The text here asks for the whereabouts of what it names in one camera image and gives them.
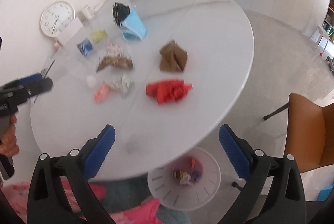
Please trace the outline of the left hand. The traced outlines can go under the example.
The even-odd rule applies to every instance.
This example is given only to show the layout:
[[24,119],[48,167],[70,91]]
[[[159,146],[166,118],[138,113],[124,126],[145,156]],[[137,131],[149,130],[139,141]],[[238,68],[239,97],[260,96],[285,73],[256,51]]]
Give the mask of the left hand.
[[17,118],[15,115],[11,116],[8,128],[1,137],[0,152],[6,157],[13,157],[19,153],[19,146],[15,136]]

